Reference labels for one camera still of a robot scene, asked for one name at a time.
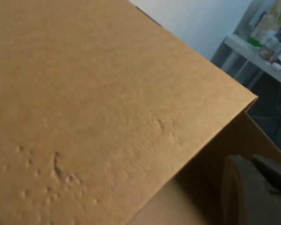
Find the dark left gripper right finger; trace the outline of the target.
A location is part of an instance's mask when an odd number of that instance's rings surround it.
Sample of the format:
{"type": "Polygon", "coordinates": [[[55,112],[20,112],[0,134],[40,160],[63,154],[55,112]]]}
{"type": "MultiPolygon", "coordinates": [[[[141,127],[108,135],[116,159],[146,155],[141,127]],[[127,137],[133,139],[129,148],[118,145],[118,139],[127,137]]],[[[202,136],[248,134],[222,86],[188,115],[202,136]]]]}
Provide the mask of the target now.
{"type": "Polygon", "coordinates": [[[281,192],[281,164],[263,155],[254,155],[252,162],[267,181],[281,192]]]}

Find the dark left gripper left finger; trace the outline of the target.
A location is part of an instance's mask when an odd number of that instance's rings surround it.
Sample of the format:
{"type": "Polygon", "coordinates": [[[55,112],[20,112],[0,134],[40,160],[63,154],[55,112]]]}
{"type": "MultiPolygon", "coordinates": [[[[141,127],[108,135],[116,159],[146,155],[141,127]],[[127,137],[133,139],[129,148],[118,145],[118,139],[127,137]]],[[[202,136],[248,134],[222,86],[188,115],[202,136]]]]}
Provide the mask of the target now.
{"type": "Polygon", "coordinates": [[[226,225],[281,225],[281,192],[259,172],[252,159],[226,157],[221,204],[226,225]]]}

